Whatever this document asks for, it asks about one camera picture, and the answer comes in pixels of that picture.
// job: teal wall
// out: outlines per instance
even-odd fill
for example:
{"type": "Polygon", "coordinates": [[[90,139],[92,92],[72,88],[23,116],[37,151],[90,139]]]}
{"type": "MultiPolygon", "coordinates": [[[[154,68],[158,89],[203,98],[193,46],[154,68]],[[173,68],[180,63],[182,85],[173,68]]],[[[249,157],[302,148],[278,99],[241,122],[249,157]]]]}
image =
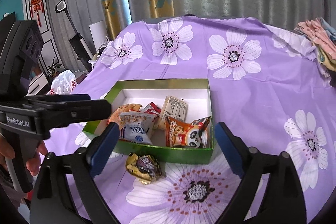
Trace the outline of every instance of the teal wall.
{"type": "Polygon", "coordinates": [[[15,12],[16,20],[24,20],[22,0],[0,0],[0,20],[5,13],[15,12]]]}

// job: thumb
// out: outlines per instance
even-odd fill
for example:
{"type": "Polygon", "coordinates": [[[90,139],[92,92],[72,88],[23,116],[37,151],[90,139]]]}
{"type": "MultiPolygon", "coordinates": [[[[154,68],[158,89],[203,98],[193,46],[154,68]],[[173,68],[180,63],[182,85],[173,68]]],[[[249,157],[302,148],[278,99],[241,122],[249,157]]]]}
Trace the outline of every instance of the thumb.
{"type": "Polygon", "coordinates": [[[15,158],[14,149],[1,135],[0,135],[0,154],[10,159],[15,158]]]}

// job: deer print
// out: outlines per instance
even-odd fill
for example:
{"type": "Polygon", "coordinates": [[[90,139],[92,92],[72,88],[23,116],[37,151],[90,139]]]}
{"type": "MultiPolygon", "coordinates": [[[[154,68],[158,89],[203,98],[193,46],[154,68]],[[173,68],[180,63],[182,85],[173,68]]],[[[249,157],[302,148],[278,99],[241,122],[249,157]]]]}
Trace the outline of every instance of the deer print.
{"type": "Polygon", "coordinates": [[[105,1],[105,6],[104,6],[104,9],[108,10],[109,9],[109,6],[110,6],[110,1],[105,1]]]}

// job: blue gripper pad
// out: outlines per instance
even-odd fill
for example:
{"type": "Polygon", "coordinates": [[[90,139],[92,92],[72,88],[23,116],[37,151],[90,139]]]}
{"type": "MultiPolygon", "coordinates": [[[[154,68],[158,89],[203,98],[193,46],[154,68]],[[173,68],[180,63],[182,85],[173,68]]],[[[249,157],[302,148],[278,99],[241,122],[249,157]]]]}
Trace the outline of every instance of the blue gripper pad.
{"type": "Polygon", "coordinates": [[[89,144],[86,152],[86,161],[90,166],[90,175],[94,178],[103,171],[120,136],[119,126],[112,122],[104,132],[95,137],[89,144]]]}
{"type": "Polygon", "coordinates": [[[227,162],[229,163],[232,172],[242,179],[245,172],[243,170],[241,155],[220,123],[218,123],[215,127],[215,138],[227,162]]]}

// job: drawer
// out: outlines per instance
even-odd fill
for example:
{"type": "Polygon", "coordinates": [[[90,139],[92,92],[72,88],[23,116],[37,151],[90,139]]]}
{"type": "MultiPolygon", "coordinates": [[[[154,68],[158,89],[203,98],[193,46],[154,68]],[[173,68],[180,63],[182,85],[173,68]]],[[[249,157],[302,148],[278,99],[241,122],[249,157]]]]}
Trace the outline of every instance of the drawer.
{"type": "Polygon", "coordinates": [[[31,80],[27,95],[36,95],[46,84],[48,84],[48,80],[42,72],[31,80]]]}

